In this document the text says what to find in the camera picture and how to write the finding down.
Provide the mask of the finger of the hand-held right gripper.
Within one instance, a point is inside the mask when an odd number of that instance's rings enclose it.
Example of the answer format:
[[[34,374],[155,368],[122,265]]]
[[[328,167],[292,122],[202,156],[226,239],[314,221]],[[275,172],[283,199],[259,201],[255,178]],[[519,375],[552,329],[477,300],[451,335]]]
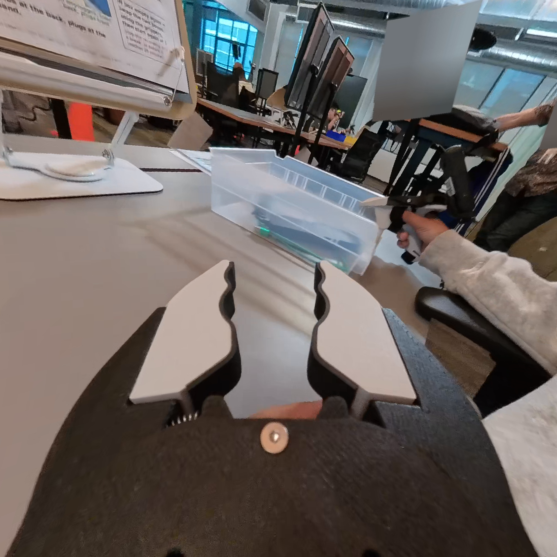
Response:
[[[386,197],[372,197],[360,202],[360,212],[363,216],[372,218],[378,227],[375,243],[379,244],[381,236],[391,224],[391,212],[393,207],[388,205]]]

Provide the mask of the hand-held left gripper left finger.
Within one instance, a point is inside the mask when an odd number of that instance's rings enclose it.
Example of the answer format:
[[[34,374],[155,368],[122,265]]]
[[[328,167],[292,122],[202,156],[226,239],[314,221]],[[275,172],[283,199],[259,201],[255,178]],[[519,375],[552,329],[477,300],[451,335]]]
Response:
[[[236,386],[241,362],[232,322],[235,287],[234,263],[223,260],[175,294],[130,392],[132,403],[202,406],[207,397],[225,396]]]

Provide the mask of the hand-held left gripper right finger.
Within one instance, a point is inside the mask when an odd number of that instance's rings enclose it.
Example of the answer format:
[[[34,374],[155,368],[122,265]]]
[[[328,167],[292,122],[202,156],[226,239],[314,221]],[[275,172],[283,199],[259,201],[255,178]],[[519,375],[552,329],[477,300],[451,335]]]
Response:
[[[328,261],[316,264],[308,381],[322,399],[351,412],[371,403],[412,406],[417,395],[380,303]]]

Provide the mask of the clear plastic bin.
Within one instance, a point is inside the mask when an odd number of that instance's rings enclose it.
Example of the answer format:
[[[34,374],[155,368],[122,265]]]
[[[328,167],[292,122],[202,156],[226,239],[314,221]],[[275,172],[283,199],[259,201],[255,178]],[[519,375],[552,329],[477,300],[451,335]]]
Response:
[[[292,157],[280,158],[274,150],[211,148],[210,153],[214,213],[261,238],[254,229],[254,207],[352,233],[361,241],[360,254],[348,268],[337,268],[346,274],[365,273],[377,248],[378,227],[361,214],[360,202],[379,194]]]

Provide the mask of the person's right sleeved forearm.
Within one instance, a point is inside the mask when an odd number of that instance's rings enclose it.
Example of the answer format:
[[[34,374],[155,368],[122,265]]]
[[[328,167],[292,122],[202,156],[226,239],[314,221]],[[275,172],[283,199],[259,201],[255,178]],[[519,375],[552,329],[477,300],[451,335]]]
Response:
[[[487,252],[454,231],[433,240],[419,263],[556,374],[556,282],[538,276],[527,261]]]

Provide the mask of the grey desk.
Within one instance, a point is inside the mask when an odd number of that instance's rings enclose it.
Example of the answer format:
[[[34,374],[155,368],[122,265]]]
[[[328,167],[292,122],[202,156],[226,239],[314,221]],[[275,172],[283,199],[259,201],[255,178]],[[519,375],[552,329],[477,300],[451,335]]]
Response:
[[[211,180],[168,149],[124,145],[156,194],[1,202],[1,556],[61,425],[157,308],[233,261],[235,417],[316,400],[306,375],[312,265],[211,211]]]

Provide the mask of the person's right hand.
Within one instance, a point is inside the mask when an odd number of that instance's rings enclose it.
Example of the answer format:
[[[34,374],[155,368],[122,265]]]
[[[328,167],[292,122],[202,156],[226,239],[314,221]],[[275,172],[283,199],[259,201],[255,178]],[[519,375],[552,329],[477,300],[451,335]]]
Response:
[[[415,240],[415,244],[419,245],[418,255],[432,243],[438,236],[449,231],[449,228],[439,219],[420,216],[419,214],[405,211],[402,214],[402,220],[408,229],[402,229],[397,233],[397,246],[406,251],[410,251],[411,243]]]

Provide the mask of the blue striped jacket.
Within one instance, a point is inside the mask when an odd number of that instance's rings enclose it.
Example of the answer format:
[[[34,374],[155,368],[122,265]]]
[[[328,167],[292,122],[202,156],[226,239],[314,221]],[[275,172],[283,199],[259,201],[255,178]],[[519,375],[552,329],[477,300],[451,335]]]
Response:
[[[463,236],[471,225],[477,222],[477,217],[497,185],[499,178],[505,173],[512,162],[513,155],[511,149],[507,148],[494,162],[482,160],[481,163],[467,171],[469,190],[474,202],[473,217],[467,222],[461,222],[447,213],[443,217],[445,225],[456,229]]]

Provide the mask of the black office chair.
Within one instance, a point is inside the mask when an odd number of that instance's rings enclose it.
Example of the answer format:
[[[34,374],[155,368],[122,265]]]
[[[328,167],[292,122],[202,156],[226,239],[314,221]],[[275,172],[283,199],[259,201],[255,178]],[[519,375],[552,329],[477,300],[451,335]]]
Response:
[[[339,166],[339,175],[358,184],[363,183],[373,159],[385,140],[385,134],[364,128]]]

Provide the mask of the wooden background table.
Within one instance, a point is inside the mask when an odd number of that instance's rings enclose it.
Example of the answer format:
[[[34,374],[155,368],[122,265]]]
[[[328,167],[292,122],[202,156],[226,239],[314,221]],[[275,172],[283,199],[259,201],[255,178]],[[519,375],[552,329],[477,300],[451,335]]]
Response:
[[[477,135],[426,119],[381,122],[379,133],[399,147],[384,195],[418,194],[425,182],[442,177],[442,152],[463,147],[466,157],[502,162],[510,147],[495,135]]]

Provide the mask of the dark bag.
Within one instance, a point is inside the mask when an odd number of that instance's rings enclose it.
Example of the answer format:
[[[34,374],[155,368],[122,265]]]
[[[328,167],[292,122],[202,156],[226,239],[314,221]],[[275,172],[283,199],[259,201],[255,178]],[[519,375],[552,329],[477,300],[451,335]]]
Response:
[[[455,105],[451,109],[451,115],[454,116],[458,122],[470,128],[472,133],[485,135],[498,132],[498,123],[496,120],[485,115],[479,109],[464,105]]]

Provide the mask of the tall black monitor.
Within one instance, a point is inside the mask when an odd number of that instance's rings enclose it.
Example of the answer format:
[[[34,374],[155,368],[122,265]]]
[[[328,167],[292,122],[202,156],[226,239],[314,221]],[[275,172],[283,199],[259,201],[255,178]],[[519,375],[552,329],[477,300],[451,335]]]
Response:
[[[287,108],[300,112],[310,90],[311,68],[319,70],[335,29],[325,5],[320,2],[312,11],[309,23],[298,49],[289,82],[285,87]]]
[[[312,93],[308,114],[321,119],[326,113],[331,86],[338,88],[354,63],[354,55],[341,37],[336,37],[324,59]]]

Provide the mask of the long wooden work table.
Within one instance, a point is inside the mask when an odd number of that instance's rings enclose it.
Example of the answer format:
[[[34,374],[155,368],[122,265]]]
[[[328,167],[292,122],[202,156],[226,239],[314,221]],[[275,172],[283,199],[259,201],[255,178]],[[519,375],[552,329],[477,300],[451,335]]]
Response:
[[[289,129],[277,122],[272,121],[268,117],[263,117],[260,115],[252,114],[247,111],[241,110],[239,108],[232,108],[226,105],[222,105],[218,102],[209,101],[207,99],[197,99],[197,108],[204,108],[210,110],[214,113],[218,113],[224,117],[227,117],[235,122],[239,122],[246,126],[250,126],[256,129],[263,129],[267,131],[273,131],[277,134],[287,134],[289,136],[295,136],[296,130]],[[301,132],[300,138],[306,143],[314,144],[318,143],[321,146],[348,151],[352,148],[352,144],[340,142],[331,137],[322,134],[317,138],[317,133]]]

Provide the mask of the person's pale sweater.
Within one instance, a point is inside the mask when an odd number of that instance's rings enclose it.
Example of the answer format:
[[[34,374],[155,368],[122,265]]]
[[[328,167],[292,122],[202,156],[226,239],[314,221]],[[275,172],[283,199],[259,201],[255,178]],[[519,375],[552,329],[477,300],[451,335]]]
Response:
[[[537,554],[556,556],[556,377],[482,422]]]

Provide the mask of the orange traffic cone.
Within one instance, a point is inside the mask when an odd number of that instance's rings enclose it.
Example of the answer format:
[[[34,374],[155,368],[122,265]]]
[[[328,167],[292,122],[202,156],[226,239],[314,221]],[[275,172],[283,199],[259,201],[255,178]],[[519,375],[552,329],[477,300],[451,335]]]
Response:
[[[95,142],[91,105],[71,102],[67,109],[67,117],[73,140]]]

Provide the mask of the printed instruction sign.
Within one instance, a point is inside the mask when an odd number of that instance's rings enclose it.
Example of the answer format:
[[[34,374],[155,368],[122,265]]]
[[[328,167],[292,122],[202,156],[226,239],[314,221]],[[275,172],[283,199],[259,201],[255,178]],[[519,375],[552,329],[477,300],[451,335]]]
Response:
[[[1,52],[190,94],[187,117],[196,107],[181,1],[1,1]]]

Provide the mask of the black wall screen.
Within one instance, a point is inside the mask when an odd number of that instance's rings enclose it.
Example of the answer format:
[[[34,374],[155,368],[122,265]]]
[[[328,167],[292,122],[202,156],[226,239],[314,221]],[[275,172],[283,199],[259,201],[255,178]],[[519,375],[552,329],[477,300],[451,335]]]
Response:
[[[348,129],[352,124],[367,81],[365,77],[350,74],[345,77],[343,83],[338,88],[333,104],[343,115],[338,122],[337,129]]]

